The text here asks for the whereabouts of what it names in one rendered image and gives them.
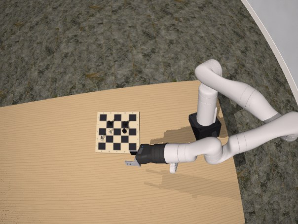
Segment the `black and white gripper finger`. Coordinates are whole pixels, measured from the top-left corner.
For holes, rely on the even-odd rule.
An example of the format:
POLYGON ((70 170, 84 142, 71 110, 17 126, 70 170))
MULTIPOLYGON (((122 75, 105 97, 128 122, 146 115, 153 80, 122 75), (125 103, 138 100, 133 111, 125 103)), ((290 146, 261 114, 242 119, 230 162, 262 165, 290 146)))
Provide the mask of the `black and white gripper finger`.
POLYGON ((130 150, 131 155, 136 155, 137 150, 130 150))
POLYGON ((136 158, 134 158, 134 160, 135 161, 125 161, 125 164, 127 165, 127 166, 141 166, 141 164, 139 164, 138 162, 137 162, 137 160, 136 160, 136 158))

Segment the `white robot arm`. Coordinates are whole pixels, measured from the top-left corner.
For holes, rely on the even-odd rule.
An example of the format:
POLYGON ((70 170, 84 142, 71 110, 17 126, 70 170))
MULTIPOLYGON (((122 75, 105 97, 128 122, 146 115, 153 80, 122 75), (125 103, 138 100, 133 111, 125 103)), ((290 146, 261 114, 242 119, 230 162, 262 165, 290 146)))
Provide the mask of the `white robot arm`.
POLYGON ((222 77, 222 67, 215 59, 198 65, 195 75, 198 89, 197 122, 209 126, 216 121, 218 92, 261 120, 264 125, 229 136, 222 146, 220 139, 206 137, 192 143, 180 143, 179 162, 194 162, 203 154, 208 164, 219 164, 236 154, 252 150, 274 138, 292 142, 298 137, 298 112, 281 115, 252 86, 222 77), (214 73, 215 72, 215 73, 214 73))

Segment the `chessboard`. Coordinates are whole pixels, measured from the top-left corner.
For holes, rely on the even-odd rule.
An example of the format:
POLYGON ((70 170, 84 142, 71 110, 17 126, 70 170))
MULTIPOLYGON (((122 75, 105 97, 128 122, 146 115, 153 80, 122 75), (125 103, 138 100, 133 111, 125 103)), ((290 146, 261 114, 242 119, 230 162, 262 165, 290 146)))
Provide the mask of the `chessboard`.
POLYGON ((130 153, 139 149, 139 112, 98 112, 96 148, 98 153, 130 153), (108 126, 108 121, 112 123, 108 126), (127 126, 123 126, 126 121, 127 126), (122 129, 126 129, 126 133, 122 129), (108 133, 111 130, 111 134, 108 133), (99 136, 104 138, 99 140, 99 136))

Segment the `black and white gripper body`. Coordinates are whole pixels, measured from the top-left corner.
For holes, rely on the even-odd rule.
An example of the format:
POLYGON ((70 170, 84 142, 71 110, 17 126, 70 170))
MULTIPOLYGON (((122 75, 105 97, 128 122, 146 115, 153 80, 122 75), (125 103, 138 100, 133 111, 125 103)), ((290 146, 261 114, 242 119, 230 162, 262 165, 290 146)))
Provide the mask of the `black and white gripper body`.
POLYGON ((179 159, 178 146, 180 143, 165 143, 165 144, 141 144, 137 153, 136 160, 139 164, 155 163, 171 163, 170 173, 176 173, 179 159))

